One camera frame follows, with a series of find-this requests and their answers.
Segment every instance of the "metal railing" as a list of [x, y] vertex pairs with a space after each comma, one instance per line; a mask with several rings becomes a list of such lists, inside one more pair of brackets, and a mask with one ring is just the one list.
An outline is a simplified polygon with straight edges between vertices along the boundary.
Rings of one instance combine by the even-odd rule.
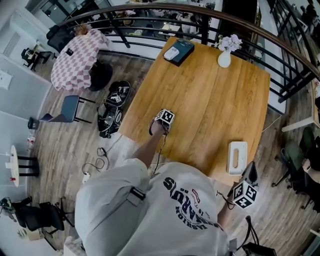
[[[311, 64], [316, 67], [317, 63], [315, 56], [305, 33], [309, 29], [309, 26], [304, 23], [303, 16], [296, 9], [290, 6], [286, 0], [268, 0], [268, 2], [271, 9], [270, 13], [273, 14], [276, 22], [278, 37], [289, 43], [292, 48], [296, 49], [296, 51], [302, 55], [306, 55], [304, 51], [305, 48], [308, 59]], [[294, 65], [296, 70], [300, 70], [300, 74], [302, 76], [307, 75], [307, 70], [299, 68], [297, 60], [295, 58], [292, 59], [285, 51], [282, 51], [282, 59], [290, 66]], [[289, 69], [289, 77], [291, 78], [292, 83], [285, 84], [285, 88], [291, 91], [299, 91], [303, 87], [303, 84], [300, 86], [297, 85], [299, 83], [298, 79], [301, 78], [300, 75], [295, 76], [295, 74], [292, 73], [292, 70]]]
[[[277, 4], [274, 5], [273, 12], [277, 9]], [[98, 9], [91, 12], [87, 12], [85, 14], [81, 14], [79, 16], [70, 18], [59, 24], [60, 27], [67, 27], [70, 30], [75, 29], [81, 23], [90, 24], [94, 29], [99, 29], [108, 37], [120, 37], [121, 40], [112, 40], [114, 43], [123, 43], [127, 48], [130, 48], [131, 45], [139, 45], [144, 47], [152, 47], [152, 48], [162, 48], [162, 46], [154, 45], [151, 43], [142, 43], [142, 42], [132, 42], [128, 41], [128, 38], [141, 38], [141, 39], [152, 39], [157, 41], [166, 41], [167, 39], [160, 36], [159, 34], [155, 34], [158, 32], [168, 33], [168, 30], [162, 28], [156, 28], [153, 26], [148, 26], [150, 22], [161, 22], [161, 23], [171, 23], [177, 25], [188, 25], [192, 27], [196, 27], [199, 31], [197, 34], [193, 33], [185, 33], [183, 31], [174, 31], [172, 33], [175, 34], [176, 37], [184, 37], [187, 39], [198, 39], [202, 44], [207, 45], [208, 43], [214, 44], [216, 42], [216, 38], [212, 39], [208, 37], [209, 31], [216, 32], [216, 36], [224, 34], [219, 28], [210, 27], [209, 22], [211, 18], [219, 19], [220, 21], [227, 21], [233, 24], [236, 24], [243, 28], [243, 30], [250, 32], [255, 35], [258, 35], [273, 45], [278, 46], [282, 50], [282, 58], [276, 56], [276, 54], [266, 50], [264, 47], [261, 47], [258, 44], [253, 43], [247, 38], [242, 39], [242, 49], [238, 49], [235, 52], [232, 52], [235, 56], [238, 56], [247, 61], [256, 62], [269, 70], [273, 71], [277, 75], [281, 77], [280, 81], [271, 78], [270, 81], [277, 86], [277, 89], [273, 89], [270, 87], [270, 90], [275, 93], [279, 98], [278, 101], [280, 103], [289, 99], [292, 95], [306, 86], [313, 78], [317, 78], [319, 76], [318, 69], [316, 68], [315, 61], [304, 34], [303, 29], [299, 25], [297, 18], [292, 14], [290, 6], [287, 7], [289, 11], [289, 15], [293, 17], [293, 19], [297, 22], [298, 29], [301, 31], [301, 35], [303, 41], [305, 43], [305, 47], [309, 53], [311, 62], [308, 61], [302, 54], [301, 51], [297, 51], [294, 46], [289, 46], [285, 41], [281, 40], [279, 37], [273, 35], [267, 30], [256, 26], [250, 22], [239, 19], [235, 16], [226, 14], [224, 12], [215, 11], [203, 7], [190, 6], [185, 4], [173, 4], [173, 3], [148, 3], [148, 4], [130, 4], [130, 5], [118, 5], [109, 7], [106, 9]], [[137, 13], [136, 16], [130, 17], [117, 17], [115, 12], [121, 11], [135, 11]], [[196, 22], [188, 22], [182, 20], [176, 20], [172, 17], [155, 17], [151, 16], [150, 13], [152, 10], [166, 10], [166, 11], [176, 11], [176, 12], [185, 12], [197, 15], [200, 19]], [[94, 20], [93, 16], [97, 17], [100, 15], [98, 20]], [[287, 29], [286, 22], [289, 23], [290, 18], [285, 18], [283, 21], [283, 25], [279, 30], [279, 34], [281, 35], [284, 29]], [[139, 26], [126, 26], [124, 25], [124, 21], [140, 21]], [[142, 30], [144, 32], [152, 32], [152, 33], [144, 33], [142, 35], [130, 34], [130, 32], [134, 32], [136, 30]], [[278, 70], [273, 64], [266, 63], [262, 58], [256, 57], [253, 53], [255, 50], [261, 51], [265, 55], [270, 56], [274, 61], [281, 63], [283, 66], [283, 71]]]

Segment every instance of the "bottle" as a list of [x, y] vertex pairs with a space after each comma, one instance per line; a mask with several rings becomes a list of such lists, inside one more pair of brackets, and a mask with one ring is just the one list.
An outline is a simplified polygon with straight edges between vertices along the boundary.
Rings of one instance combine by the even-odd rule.
[[29, 150], [32, 150], [35, 146], [35, 133], [36, 131], [35, 130], [29, 130], [30, 134], [28, 136], [28, 139], [27, 139], [27, 143], [28, 143], [28, 149]]

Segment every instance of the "white t-shirt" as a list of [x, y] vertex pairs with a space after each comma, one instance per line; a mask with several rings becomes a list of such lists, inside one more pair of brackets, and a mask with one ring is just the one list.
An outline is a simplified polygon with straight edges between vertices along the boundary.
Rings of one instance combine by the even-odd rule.
[[[216, 194], [208, 177], [177, 162], [165, 164], [156, 173], [146, 188], [146, 198], [134, 231], [114, 255], [225, 256], [229, 241], [217, 224]], [[98, 225], [93, 221], [97, 216], [101, 219], [106, 212], [99, 210], [100, 205], [108, 205], [125, 186], [139, 187], [146, 177], [144, 163], [129, 159], [123, 166], [89, 179], [81, 188], [76, 199], [75, 227], [88, 256], [110, 255], [108, 246], [111, 245], [100, 244], [104, 243], [107, 233], [116, 230], [115, 235], [119, 235], [118, 228], [112, 224], [114, 219], [107, 223], [106, 218], [98, 221]], [[120, 211], [118, 216], [127, 221]]]

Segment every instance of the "person sitting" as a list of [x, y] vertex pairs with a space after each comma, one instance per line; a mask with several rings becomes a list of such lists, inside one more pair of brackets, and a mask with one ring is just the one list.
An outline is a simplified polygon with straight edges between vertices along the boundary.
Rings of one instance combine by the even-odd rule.
[[284, 148], [284, 157], [290, 162], [292, 171], [290, 181], [296, 193], [307, 193], [314, 201], [313, 209], [320, 212], [320, 148], [315, 142], [313, 130], [306, 127], [298, 145], [289, 141]]
[[32, 197], [28, 196], [27, 198], [23, 199], [21, 202], [11, 202], [11, 199], [9, 197], [5, 197], [0, 200], [0, 214], [3, 213], [3, 215], [8, 216], [11, 220], [14, 222], [17, 222], [13, 214], [15, 214], [15, 211], [18, 211], [21, 209], [21, 207], [26, 206], [32, 202]]
[[306, 7], [306, 9], [304, 6], [301, 6], [300, 8], [303, 11], [302, 21], [309, 27], [312, 24], [313, 20], [315, 18], [318, 18], [318, 15], [314, 7], [313, 0], [308, 0], [308, 3], [309, 5]]
[[300, 146], [293, 140], [284, 148], [284, 156], [290, 160], [296, 171], [305, 171], [316, 183], [320, 184], [320, 149], [317, 148], [313, 130], [303, 130]]

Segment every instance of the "cable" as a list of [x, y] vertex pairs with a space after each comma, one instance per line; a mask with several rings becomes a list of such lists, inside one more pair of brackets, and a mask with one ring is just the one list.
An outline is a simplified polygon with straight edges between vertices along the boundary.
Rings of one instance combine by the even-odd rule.
[[226, 199], [225, 196], [224, 196], [222, 193], [220, 193], [219, 191], [216, 191], [216, 195], [215, 195], [215, 196], [217, 196], [218, 194], [222, 196], [222, 198], [224, 199], [224, 201], [226, 201], [229, 210], [232, 210], [232, 209], [235, 207], [235, 204], [234, 204], [233, 202], [228, 201], [228, 199]]
[[266, 129], [268, 129], [268, 128], [270, 128], [270, 126], [272, 126], [279, 118], [281, 118], [282, 117], [282, 115], [280, 115], [276, 120], [274, 120], [267, 128], [265, 128], [263, 131], [262, 131], [262, 133], [266, 130]]
[[254, 232], [252, 231], [252, 228], [251, 228], [251, 236], [253, 237], [254, 243], [257, 244]]
[[255, 239], [256, 239], [256, 244], [259, 246], [259, 245], [260, 245], [260, 243], [259, 243], [259, 238], [258, 238], [258, 236], [257, 236], [257, 233], [256, 233], [255, 229], [254, 229], [254, 226], [252, 226], [252, 223], [251, 223], [251, 231], [253, 231], [253, 233], [254, 233], [254, 235], [255, 235]]
[[158, 154], [158, 160], [157, 160], [157, 162], [156, 162], [156, 166], [155, 166], [155, 169], [154, 169], [154, 171], [153, 171], [153, 174], [155, 174], [155, 172], [156, 172], [156, 170], [157, 170], [157, 168], [158, 168], [159, 160], [160, 160], [160, 154], [161, 154], [162, 148], [163, 148], [164, 145], [166, 144], [166, 138], [167, 138], [167, 135], [164, 137], [164, 142], [163, 142], [163, 144], [162, 144], [162, 146], [161, 146], [161, 148], [160, 148], [160, 151], [159, 151], [159, 154]]
[[169, 164], [170, 162], [161, 162], [161, 163], [159, 163], [159, 165], [164, 165], [164, 164]]
[[[100, 157], [105, 157], [106, 160], [107, 160], [107, 167], [105, 170], [108, 170], [109, 167], [110, 167], [110, 161], [109, 161], [109, 158], [108, 158], [108, 153], [110, 152], [110, 150], [114, 147], [114, 145], [122, 138], [122, 135], [112, 144], [112, 146], [108, 149], [108, 151], [105, 151], [105, 149], [103, 147], [98, 147], [96, 149], [96, 154], [98, 156], [98, 158], [95, 160], [95, 164], [92, 164], [90, 162], [86, 162], [84, 165], [82, 165], [82, 172], [83, 174], [86, 174], [85, 171], [84, 171], [84, 168], [86, 165], [90, 165], [90, 166], [93, 166], [99, 173], [101, 173], [101, 169], [105, 166], [105, 161], [100, 158]], [[102, 166], [101, 167], [98, 167], [98, 161], [102, 161]]]
[[249, 236], [250, 236], [250, 233], [251, 233], [251, 217], [248, 215], [247, 217], [245, 217], [245, 220], [246, 222], [248, 223], [248, 230], [246, 232], [246, 235], [245, 235], [245, 239], [243, 241], [243, 243], [236, 249], [237, 251], [242, 247], [244, 246], [245, 242], [248, 240]]
[[[99, 160], [101, 160], [102, 163], [103, 163], [101, 167], [98, 167], [98, 166], [97, 166]], [[100, 170], [105, 166], [105, 161], [104, 161], [102, 158], [97, 158], [97, 159], [95, 160], [95, 164], [92, 164], [92, 163], [90, 163], [90, 162], [86, 162], [84, 165], [82, 165], [82, 172], [83, 172], [84, 175], [86, 174], [85, 171], [84, 171], [84, 168], [85, 168], [86, 165], [93, 166], [99, 173], [101, 173]]]

